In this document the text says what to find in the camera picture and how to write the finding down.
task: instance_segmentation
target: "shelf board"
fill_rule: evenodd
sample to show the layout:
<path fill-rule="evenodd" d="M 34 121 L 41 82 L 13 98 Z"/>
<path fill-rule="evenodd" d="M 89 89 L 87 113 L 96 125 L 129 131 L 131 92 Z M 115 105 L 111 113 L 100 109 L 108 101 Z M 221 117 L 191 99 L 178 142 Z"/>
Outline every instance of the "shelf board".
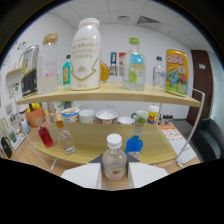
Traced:
<path fill-rule="evenodd" d="M 19 73 L 19 72 L 21 72 L 21 69 L 22 69 L 22 67 L 20 67 L 20 68 L 15 68 L 15 69 L 13 69 L 13 70 L 11 70 L 11 71 L 8 71 L 8 73 L 7 73 L 6 76 L 8 76 L 8 75 L 12 75 L 12 74 L 15 74 L 15 73 Z"/>
<path fill-rule="evenodd" d="M 122 136 L 121 149 L 124 151 L 127 140 L 132 136 L 134 126 L 65 122 L 64 128 L 71 133 L 76 148 L 74 154 L 64 154 L 57 141 L 58 128 L 55 124 L 48 128 L 54 142 L 53 146 L 46 148 L 41 139 L 39 139 L 34 144 L 34 147 L 49 156 L 83 165 L 100 156 L 108 149 L 107 136 L 111 133 L 117 133 Z M 175 151 L 158 125 L 145 125 L 141 139 L 144 145 L 138 158 L 140 162 L 154 164 L 176 158 Z"/>
<path fill-rule="evenodd" d="M 125 90 L 121 82 L 108 82 L 101 84 L 98 89 L 81 91 L 71 90 L 70 86 L 58 86 L 54 92 L 27 96 L 18 100 L 17 104 L 92 100 L 157 102 L 200 107 L 200 102 L 189 96 L 177 96 L 151 85 L 146 85 L 144 91 Z"/>

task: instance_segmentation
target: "white bottle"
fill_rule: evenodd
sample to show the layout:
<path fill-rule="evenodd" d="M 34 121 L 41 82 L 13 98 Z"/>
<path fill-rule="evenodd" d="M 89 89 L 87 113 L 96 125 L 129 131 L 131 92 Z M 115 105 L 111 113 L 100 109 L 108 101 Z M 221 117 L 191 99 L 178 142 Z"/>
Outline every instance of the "white bottle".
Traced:
<path fill-rule="evenodd" d="M 120 179 L 126 170 L 127 155 L 120 149 L 122 137 L 118 134 L 107 136 L 109 149 L 103 154 L 102 162 L 105 175 L 111 180 Z"/>
<path fill-rule="evenodd" d="M 72 90 L 96 89 L 100 86 L 99 24 L 95 18 L 87 18 L 79 23 L 71 49 Z"/>
<path fill-rule="evenodd" d="M 157 65 L 153 68 L 153 86 L 158 88 L 165 87 L 165 70 L 162 66 L 162 58 L 156 57 Z"/>

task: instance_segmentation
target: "black object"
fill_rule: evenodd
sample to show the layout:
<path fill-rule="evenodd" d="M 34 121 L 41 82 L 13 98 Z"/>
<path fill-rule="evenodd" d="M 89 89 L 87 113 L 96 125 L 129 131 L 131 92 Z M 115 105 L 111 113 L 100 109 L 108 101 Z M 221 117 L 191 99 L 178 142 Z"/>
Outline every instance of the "black object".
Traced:
<path fill-rule="evenodd" d="M 5 154 L 7 155 L 8 158 L 11 158 L 12 156 L 12 150 L 10 148 L 10 142 L 9 139 L 7 137 L 2 137 L 1 139 L 1 145 L 3 147 L 3 150 L 5 152 Z"/>
<path fill-rule="evenodd" d="M 224 133 L 210 117 L 199 120 L 192 140 L 204 162 L 223 158 Z"/>

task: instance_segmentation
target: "juice bottle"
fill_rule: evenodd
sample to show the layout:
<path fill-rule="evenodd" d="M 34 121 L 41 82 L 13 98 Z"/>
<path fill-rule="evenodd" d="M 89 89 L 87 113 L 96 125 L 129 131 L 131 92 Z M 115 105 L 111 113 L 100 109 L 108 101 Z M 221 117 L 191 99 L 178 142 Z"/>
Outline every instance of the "juice bottle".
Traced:
<path fill-rule="evenodd" d="M 38 134 L 39 134 L 43 144 L 47 148 L 51 147 L 53 145 L 53 140 L 51 138 L 51 135 L 50 135 L 48 129 L 43 126 L 41 118 L 37 118 L 36 121 L 39 126 Z"/>

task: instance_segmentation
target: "paper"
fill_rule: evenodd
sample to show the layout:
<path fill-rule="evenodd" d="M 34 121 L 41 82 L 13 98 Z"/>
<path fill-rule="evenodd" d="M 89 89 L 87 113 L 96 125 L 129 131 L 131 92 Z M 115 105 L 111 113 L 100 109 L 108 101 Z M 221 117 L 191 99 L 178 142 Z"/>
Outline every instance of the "paper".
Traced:
<path fill-rule="evenodd" d="M 186 143 L 186 140 L 184 139 L 184 137 L 180 134 L 180 132 L 174 126 L 167 126 L 167 127 L 160 126 L 160 128 L 162 129 L 166 138 L 169 140 L 176 154 L 179 155 L 180 151 L 183 149 Z M 196 153 L 191 148 L 191 146 L 187 144 L 185 147 L 185 150 L 181 153 L 177 161 L 181 164 L 184 164 L 195 157 L 196 157 Z"/>

